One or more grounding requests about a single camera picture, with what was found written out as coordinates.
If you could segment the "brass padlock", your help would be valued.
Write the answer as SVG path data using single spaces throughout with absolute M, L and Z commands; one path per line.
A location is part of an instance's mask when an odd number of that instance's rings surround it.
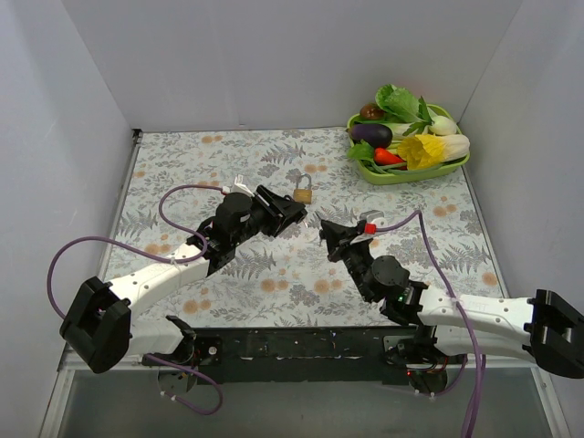
M 312 177 L 310 174 L 302 173 L 297 177 L 292 197 L 297 203 L 312 204 Z

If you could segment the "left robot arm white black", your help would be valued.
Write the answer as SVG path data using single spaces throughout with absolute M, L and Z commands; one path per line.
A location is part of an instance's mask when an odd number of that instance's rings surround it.
M 145 322 L 140 314 L 223 268 L 234 259 L 236 248 L 255 235 L 277 237 L 306 215 L 304 204 L 264 186 L 253 193 L 233 189 L 214 216 L 163 262 L 108 282 L 97 277 L 86 280 L 59 333 L 95 373 L 110 370 L 131 355 L 155 354 L 183 365 L 196 352 L 194 328 L 175 316 Z

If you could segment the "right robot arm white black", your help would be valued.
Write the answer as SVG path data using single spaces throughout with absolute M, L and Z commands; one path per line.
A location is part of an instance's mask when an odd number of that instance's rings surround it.
M 386 232 L 382 219 L 354 226 L 320 222 L 328 260 L 342 262 L 361 297 L 380 313 L 423 334 L 393 354 L 407 362 L 474 353 L 531 361 L 551 374 L 583 376 L 583 316 L 558 293 L 539 289 L 533 297 L 455 295 L 450 286 L 414 281 L 391 255 L 374 257 L 370 241 Z

